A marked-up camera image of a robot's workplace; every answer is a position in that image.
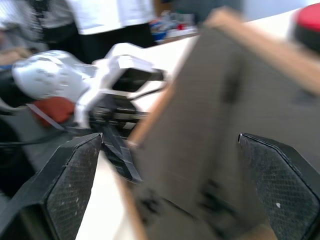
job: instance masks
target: person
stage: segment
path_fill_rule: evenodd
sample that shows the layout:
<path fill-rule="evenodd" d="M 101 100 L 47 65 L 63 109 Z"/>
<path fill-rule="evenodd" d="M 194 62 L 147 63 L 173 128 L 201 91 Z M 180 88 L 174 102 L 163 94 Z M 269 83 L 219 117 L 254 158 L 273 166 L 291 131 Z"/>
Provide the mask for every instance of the person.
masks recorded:
<path fill-rule="evenodd" d="M 65 0 L 0 0 L 0 29 L 19 28 L 20 37 L 63 50 L 89 63 L 74 16 Z"/>
<path fill-rule="evenodd" d="M 67 0 L 89 62 L 102 59 L 118 43 L 154 46 L 149 22 L 152 0 Z"/>

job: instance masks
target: cardboard edge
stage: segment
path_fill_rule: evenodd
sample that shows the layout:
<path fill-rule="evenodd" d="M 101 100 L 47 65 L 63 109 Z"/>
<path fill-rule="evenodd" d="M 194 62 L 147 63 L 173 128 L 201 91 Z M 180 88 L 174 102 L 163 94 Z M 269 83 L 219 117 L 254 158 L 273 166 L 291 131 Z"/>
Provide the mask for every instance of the cardboard edge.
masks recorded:
<path fill-rule="evenodd" d="M 275 41 L 258 28 L 244 25 L 241 17 L 227 7 L 214 11 L 205 25 L 220 29 L 307 91 L 320 95 L 320 67 L 314 63 L 314 57 L 297 51 L 291 44 Z"/>
<path fill-rule="evenodd" d="M 161 93 L 161 96 L 156 100 L 156 102 L 151 106 L 149 116 L 141 120 L 138 126 L 134 128 L 130 134 L 127 144 L 130 148 L 138 148 L 145 138 L 146 134 L 149 132 L 150 128 L 156 122 L 160 114 L 164 111 L 165 107 L 169 103 L 170 99 L 174 95 L 175 84 L 170 83 Z"/>
<path fill-rule="evenodd" d="M 123 201 L 125 204 L 125 209 L 129 216 L 129 222 L 131 223 L 133 233 L 137 240 L 148 240 L 146 229 L 142 223 L 142 220 L 139 216 L 137 205 L 135 204 L 134 197 L 132 192 L 130 191 L 126 180 L 122 179 L 117 174 L 114 175 L 116 177 L 116 184 L 118 189 L 120 190 L 120 194 L 123 196 Z"/>

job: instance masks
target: black mechanical part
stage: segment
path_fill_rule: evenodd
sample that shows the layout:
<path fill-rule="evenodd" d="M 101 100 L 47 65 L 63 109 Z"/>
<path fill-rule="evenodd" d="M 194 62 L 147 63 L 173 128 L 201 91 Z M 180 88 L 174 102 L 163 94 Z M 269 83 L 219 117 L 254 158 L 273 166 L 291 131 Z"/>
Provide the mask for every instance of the black mechanical part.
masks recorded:
<path fill-rule="evenodd" d="M 125 179 L 139 183 L 141 177 L 134 166 L 131 152 L 114 124 L 117 114 L 128 117 L 134 116 L 135 113 L 137 113 L 136 108 L 126 97 L 105 94 L 104 98 L 89 111 L 89 120 L 90 127 L 94 131 L 103 133 L 102 149 L 117 172 Z M 120 122 L 123 121 L 129 122 L 130 119 L 120 119 Z"/>
<path fill-rule="evenodd" d="M 148 81 L 163 80 L 164 72 L 162 70 L 158 70 L 157 73 L 151 73 L 134 68 L 128 68 L 112 86 L 112 89 L 116 91 L 134 93 Z"/>
<path fill-rule="evenodd" d="M 320 232 L 320 175 L 293 147 L 242 133 L 240 160 L 278 240 L 313 240 Z"/>
<path fill-rule="evenodd" d="M 167 86 L 167 84 L 164 84 L 163 86 L 157 88 L 157 89 L 154 89 L 154 90 L 151 90 L 151 91 L 147 91 L 147 92 L 144 92 L 144 93 L 141 93 L 140 95 L 137 95 L 137 96 L 134 96 L 134 97 L 130 97 L 129 100 L 130 101 L 134 101 L 134 100 L 137 100 L 137 99 L 140 99 L 140 98 L 143 98 L 147 95 L 150 95 L 150 94 L 155 94 L 157 92 L 160 92 L 162 91 L 163 89 L 165 89 L 165 87 Z"/>
<path fill-rule="evenodd" d="M 61 145 L 0 215 L 0 240 L 73 240 L 95 177 L 101 133 Z"/>

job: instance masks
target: robotic hand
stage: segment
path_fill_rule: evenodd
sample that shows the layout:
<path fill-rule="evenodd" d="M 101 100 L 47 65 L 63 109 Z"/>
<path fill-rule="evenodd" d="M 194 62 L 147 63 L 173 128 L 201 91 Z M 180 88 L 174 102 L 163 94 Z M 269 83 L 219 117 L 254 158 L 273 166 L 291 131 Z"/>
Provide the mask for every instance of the robotic hand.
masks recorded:
<path fill-rule="evenodd" d="M 98 68 L 68 52 L 51 50 L 16 62 L 10 72 L 2 72 L 0 114 L 14 114 L 34 100 L 67 98 L 75 103 L 74 135 L 104 133 L 102 149 L 109 161 L 123 177 L 138 182 L 140 176 L 120 132 L 144 114 L 128 94 L 147 81 L 162 81 L 163 72 L 153 67 L 142 48 L 129 43 L 115 45 L 105 58 L 105 65 Z"/>

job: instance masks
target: clutter on table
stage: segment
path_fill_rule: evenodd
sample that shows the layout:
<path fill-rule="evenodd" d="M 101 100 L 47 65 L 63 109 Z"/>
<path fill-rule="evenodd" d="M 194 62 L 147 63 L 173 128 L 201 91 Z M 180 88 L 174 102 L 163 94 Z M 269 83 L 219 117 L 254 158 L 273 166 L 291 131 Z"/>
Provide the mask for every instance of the clutter on table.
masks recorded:
<path fill-rule="evenodd" d="M 163 11 L 159 18 L 150 23 L 150 26 L 152 35 L 158 43 L 176 37 L 189 37 L 198 32 L 194 14 L 169 10 Z"/>

